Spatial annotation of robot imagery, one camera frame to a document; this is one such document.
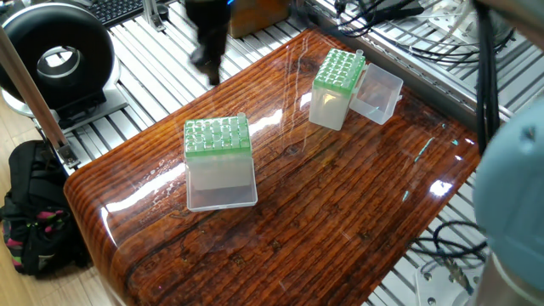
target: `metal bracket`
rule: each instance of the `metal bracket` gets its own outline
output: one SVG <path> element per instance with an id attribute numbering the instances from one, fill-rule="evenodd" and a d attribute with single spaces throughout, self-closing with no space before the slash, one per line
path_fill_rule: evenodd
<path id="1" fill-rule="evenodd" d="M 478 286 L 483 269 L 481 265 L 463 270 L 473 288 Z M 446 267 L 426 264 L 416 271 L 417 306 L 465 306 L 469 298 L 468 293 L 450 277 Z"/>
<path id="2" fill-rule="evenodd" d="M 156 0 L 142 0 L 144 3 L 144 19 L 155 30 L 164 31 L 166 28 L 162 24 L 161 16 L 156 8 Z"/>
<path id="3" fill-rule="evenodd" d="M 69 144 L 62 145 L 57 152 L 59 153 L 60 158 L 62 158 L 65 165 L 73 169 L 77 165 L 79 165 L 81 162 L 77 159 L 76 154 L 74 154 L 74 151 L 71 149 Z"/>

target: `clear plastic box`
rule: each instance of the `clear plastic box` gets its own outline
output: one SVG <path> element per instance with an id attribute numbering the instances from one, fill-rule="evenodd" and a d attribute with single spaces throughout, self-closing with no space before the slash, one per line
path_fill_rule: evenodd
<path id="1" fill-rule="evenodd" d="M 401 78 L 370 64 L 349 108 L 377 124 L 384 124 L 393 115 L 402 84 Z"/>
<path id="2" fill-rule="evenodd" d="M 187 208 L 192 212 L 249 207 L 257 203 L 252 158 L 192 161 L 185 170 Z"/>
<path id="3" fill-rule="evenodd" d="M 244 114 L 184 125 L 187 208 L 192 212 L 253 206 L 257 187 Z"/>

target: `pipette tip box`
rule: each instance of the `pipette tip box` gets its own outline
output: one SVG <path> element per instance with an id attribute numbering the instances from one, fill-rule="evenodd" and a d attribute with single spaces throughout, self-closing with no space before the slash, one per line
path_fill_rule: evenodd
<path id="1" fill-rule="evenodd" d="M 246 115 L 188 120 L 184 125 L 187 208 L 193 212 L 257 203 Z"/>
<path id="2" fill-rule="evenodd" d="M 349 101 L 359 91 L 365 69 L 362 50 L 355 54 L 332 48 L 312 86 L 309 120 L 339 131 L 349 110 Z"/>

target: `round black device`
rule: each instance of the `round black device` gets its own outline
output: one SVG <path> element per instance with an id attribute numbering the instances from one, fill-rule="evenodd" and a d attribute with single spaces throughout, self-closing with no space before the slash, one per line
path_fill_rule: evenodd
<path id="1" fill-rule="evenodd" d="M 50 109 L 104 97 L 115 54 L 107 30 L 88 11 L 64 3 L 38 4 L 12 16 L 3 28 Z M 70 57 L 50 65 L 48 57 L 61 53 Z M 0 87 L 23 100 L 2 67 Z"/>

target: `glossy wood surface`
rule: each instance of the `glossy wood surface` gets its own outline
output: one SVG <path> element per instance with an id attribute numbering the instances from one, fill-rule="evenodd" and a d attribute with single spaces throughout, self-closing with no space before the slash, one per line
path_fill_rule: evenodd
<path id="1" fill-rule="evenodd" d="M 478 162 L 475 136 L 404 88 L 380 126 L 308 121 L 330 48 L 305 31 L 70 176 L 99 272 L 135 305 L 361 305 Z M 187 210 L 185 120 L 245 112 L 255 207 Z"/>

